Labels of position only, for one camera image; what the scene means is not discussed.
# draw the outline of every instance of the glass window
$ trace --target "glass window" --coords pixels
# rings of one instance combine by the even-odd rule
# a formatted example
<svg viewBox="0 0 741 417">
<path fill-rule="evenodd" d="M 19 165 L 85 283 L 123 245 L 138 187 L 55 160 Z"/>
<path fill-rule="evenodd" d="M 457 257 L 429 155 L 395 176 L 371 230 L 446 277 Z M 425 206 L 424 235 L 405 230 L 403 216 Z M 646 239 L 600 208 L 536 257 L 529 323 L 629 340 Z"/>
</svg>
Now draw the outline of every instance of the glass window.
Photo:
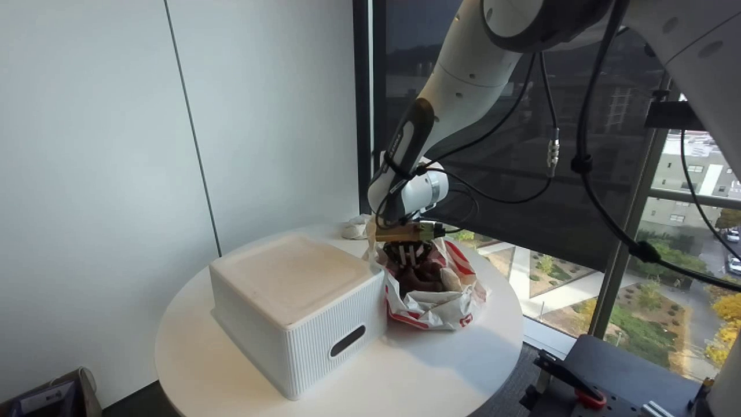
<svg viewBox="0 0 741 417">
<path fill-rule="evenodd" d="M 457 231 L 453 239 L 476 245 L 478 255 L 508 279 L 523 314 L 570 336 L 588 331 L 601 270 L 475 231 Z"/>
<path fill-rule="evenodd" d="M 660 166 L 677 155 L 675 137 L 668 135 Z M 712 180 L 724 180 L 728 187 L 737 183 L 724 157 L 708 144 L 708 135 L 693 131 L 687 142 L 695 142 L 695 169 L 690 172 L 708 166 L 710 173 L 710 166 L 719 165 L 715 172 L 723 176 Z M 653 184 L 682 180 L 681 172 L 668 176 L 657 169 L 655 176 Z M 712 187 L 703 187 L 706 176 L 693 180 L 696 180 L 696 191 L 717 197 L 717 191 L 708 191 Z M 723 231 L 723 239 L 741 252 L 741 234 L 734 231 L 734 226 L 741 226 L 741 203 L 728 199 L 724 206 L 703 206 L 703 212 Z M 695 203 L 650 197 L 638 223 L 638 239 L 650 241 L 672 263 L 741 283 L 741 260 L 726 255 L 706 230 Z M 739 328 L 741 294 L 629 257 L 603 338 L 677 374 L 703 379 L 717 372 Z"/>
<path fill-rule="evenodd" d="M 407 103 L 425 82 L 444 31 L 457 9 L 457 0 L 393 0 L 383 1 L 383 131 L 376 131 L 375 148 L 382 151 L 400 122 Z M 548 85 L 559 122 L 559 166 L 548 190 L 529 203 L 497 203 L 475 197 L 452 177 L 452 195 L 434 206 L 430 218 L 495 235 L 521 248 L 545 252 L 559 260 L 603 269 L 615 249 L 615 239 L 603 230 L 589 206 L 579 176 L 570 172 L 573 155 L 577 115 L 598 43 L 545 51 Z M 469 128 L 439 142 L 430 155 L 469 144 L 488 131 L 511 106 L 518 89 L 518 111 L 478 146 L 444 157 L 441 165 L 493 199 L 523 199 L 544 187 L 545 146 L 552 138 L 551 113 L 536 64 L 525 79 L 529 55 L 515 64 L 505 95 L 488 113 Z M 644 130 L 646 106 L 660 85 L 665 69 L 646 53 L 644 42 L 625 31 L 614 42 L 609 63 L 594 93 L 589 121 L 592 184 L 600 201 L 615 216 L 628 218 L 629 199 L 644 155 L 653 144 Z"/>
</svg>

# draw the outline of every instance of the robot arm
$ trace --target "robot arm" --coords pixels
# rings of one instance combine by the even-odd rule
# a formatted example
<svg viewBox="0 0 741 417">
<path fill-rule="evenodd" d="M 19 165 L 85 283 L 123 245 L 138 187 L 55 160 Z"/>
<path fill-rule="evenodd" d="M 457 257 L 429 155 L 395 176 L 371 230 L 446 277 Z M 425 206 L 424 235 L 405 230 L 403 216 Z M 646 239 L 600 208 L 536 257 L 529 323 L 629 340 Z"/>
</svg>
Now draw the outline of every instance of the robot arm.
<svg viewBox="0 0 741 417">
<path fill-rule="evenodd" d="M 415 176 L 424 152 L 478 121 L 503 95 L 521 53 L 571 40 L 610 0 L 463 0 L 439 57 L 403 115 L 376 176 L 371 208 L 395 220 L 446 195 L 446 176 Z M 631 0 L 623 20 L 638 31 L 687 95 L 731 169 L 741 173 L 741 1 Z"/>
<path fill-rule="evenodd" d="M 478 0 L 460 1 L 432 74 L 405 111 L 371 183 L 368 201 L 379 218 L 397 220 L 446 197 L 441 172 L 415 176 L 415 166 L 438 142 L 483 118 L 518 55 L 493 43 Z"/>
</svg>

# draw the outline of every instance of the food package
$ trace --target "food package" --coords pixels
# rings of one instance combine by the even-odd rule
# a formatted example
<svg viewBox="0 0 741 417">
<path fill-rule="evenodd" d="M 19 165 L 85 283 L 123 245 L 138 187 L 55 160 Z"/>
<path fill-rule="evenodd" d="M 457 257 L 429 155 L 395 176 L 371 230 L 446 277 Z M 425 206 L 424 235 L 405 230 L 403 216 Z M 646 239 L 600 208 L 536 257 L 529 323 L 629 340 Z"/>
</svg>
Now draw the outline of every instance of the food package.
<svg viewBox="0 0 741 417">
<path fill-rule="evenodd" d="M 434 239 L 425 242 L 383 242 L 388 320 L 411 328 L 455 331 L 486 304 L 476 270 L 463 249 Z"/>
</svg>

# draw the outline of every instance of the white box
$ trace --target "white box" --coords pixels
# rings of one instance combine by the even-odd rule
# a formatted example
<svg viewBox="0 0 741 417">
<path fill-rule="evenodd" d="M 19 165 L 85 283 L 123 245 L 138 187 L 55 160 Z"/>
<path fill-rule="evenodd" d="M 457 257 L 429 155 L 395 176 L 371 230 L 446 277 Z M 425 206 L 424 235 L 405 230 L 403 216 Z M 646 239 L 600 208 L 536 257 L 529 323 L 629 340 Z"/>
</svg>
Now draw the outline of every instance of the white box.
<svg viewBox="0 0 741 417">
<path fill-rule="evenodd" d="M 383 334 L 382 272 L 306 235 L 257 241 L 211 263 L 212 314 L 290 399 Z"/>
</svg>

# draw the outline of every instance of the white wall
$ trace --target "white wall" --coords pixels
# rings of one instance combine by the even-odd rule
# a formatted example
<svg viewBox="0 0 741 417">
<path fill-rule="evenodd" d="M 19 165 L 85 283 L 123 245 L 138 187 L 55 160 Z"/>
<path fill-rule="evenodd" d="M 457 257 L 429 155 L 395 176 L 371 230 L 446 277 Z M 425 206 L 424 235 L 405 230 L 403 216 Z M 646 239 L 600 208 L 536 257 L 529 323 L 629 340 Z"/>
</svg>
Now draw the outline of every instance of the white wall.
<svg viewBox="0 0 741 417">
<path fill-rule="evenodd" d="M 0 89 L 0 399 L 89 365 L 110 403 L 214 257 L 162 4 L 0 1 Z"/>
<path fill-rule="evenodd" d="M 224 248 L 357 210 L 344 0 L 174 0 Z M 156 320 L 207 260 L 160 0 L 0 1 L 0 400 L 77 365 L 153 382 Z"/>
<path fill-rule="evenodd" d="M 170 11 L 224 252 L 357 212 L 351 1 Z"/>
</svg>

